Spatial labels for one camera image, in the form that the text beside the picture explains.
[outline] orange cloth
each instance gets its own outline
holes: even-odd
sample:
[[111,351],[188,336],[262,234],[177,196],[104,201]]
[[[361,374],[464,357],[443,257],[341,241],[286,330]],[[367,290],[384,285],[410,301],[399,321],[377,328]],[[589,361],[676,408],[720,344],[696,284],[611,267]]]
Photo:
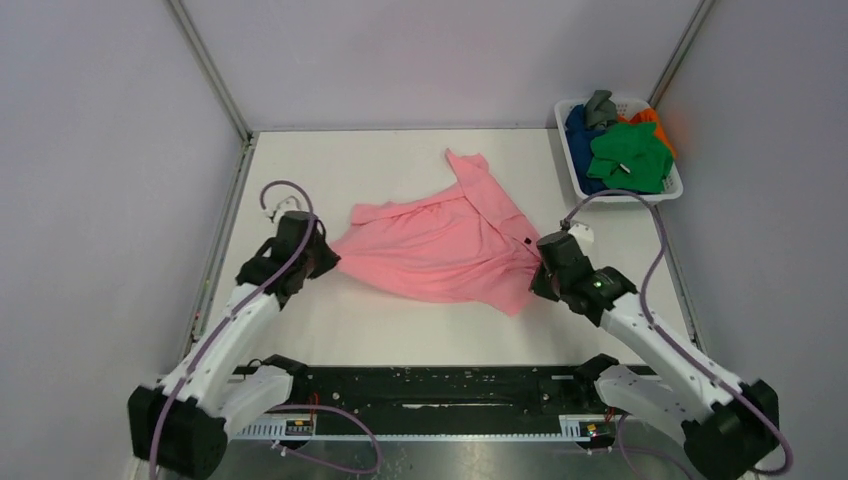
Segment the orange cloth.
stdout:
[[665,136],[665,130],[662,129],[662,123],[660,123],[660,116],[657,115],[657,111],[654,110],[653,108],[649,107],[649,108],[642,110],[641,112],[637,113],[636,115],[633,115],[633,118],[631,118],[630,120],[619,115],[618,121],[622,122],[622,123],[629,123],[629,124],[645,123],[645,122],[656,123],[657,129],[654,130],[654,136],[657,137],[661,142],[663,142],[666,147],[668,147],[669,151],[671,151],[672,157],[677,158],[677,152],[674,150],[674,147],[671,146],[671,142],[668,141],[668,137]]

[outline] clothing pile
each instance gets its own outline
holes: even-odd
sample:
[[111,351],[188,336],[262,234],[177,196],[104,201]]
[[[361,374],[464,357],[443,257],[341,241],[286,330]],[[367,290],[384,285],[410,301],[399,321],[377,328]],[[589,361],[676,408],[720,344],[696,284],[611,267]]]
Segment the clothing pile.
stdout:
[[676,153],[653,108],[626,119],[608,90],[596,90],[565,121],[565,137],[583,193],[611,188],[662,193]]

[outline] blue cloth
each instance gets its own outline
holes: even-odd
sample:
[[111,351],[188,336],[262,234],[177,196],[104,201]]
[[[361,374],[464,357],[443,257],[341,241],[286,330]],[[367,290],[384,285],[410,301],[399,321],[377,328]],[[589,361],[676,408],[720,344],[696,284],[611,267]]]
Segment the blue cloth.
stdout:
[[571,109],[571,113],[565,119],[565,139],[568,141],[568,150],[571,151],[571,161],[577,173],[580,190],[583,190],[586,195],[591,195],[607,190],[604,182],[586,176],[589,165],[592,163],[592,139],[600,137],[606,133],[606,130],[586,130],[584,112],[583,105],[577,105]]

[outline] green shirt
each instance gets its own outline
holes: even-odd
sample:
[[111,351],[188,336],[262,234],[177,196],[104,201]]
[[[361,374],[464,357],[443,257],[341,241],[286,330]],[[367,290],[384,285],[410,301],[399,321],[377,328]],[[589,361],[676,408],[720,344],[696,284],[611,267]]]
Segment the green shirt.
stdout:
[[662,193],[663,180],[671,172],[674,157],[654,136],[653,122],[613,125],[592,140],[592,163],[586,176],[597,178],[609,188],[644,193]]

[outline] white table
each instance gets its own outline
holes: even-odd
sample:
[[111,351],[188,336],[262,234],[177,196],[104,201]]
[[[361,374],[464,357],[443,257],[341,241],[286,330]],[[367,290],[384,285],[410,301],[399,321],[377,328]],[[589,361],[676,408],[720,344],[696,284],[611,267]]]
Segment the white table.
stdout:
[[[482,153],[494,177],[541,235],[558,230],[559,221],[574,206],[556,131],[262,133],[210,321],[216,321],[242,263],[274,235],[274,226],[259,207],[265,184],[287,179],[305,188],[332,241],[347,229],[355,203],[408,202],[452,185],[456,179],[444,159],[447,148],[458,155]],[[277,187],[269,192],[268,203],[293,193]],[[637,206],[588,208],[578,218],[595,231],[596,268],[614,266],[639,285],[659,248],[649,213]],[[687,335],[665,262],[654,275],[649,299],[666,321]],[[643,363],[563,303],[539,298],[519,315],[507,317],[480,303],[428,304],[401,298],[332,271],[307,282],[249,357],[278,353],[310,365],[545,365],[580,364],[599,352],[622,363]]]

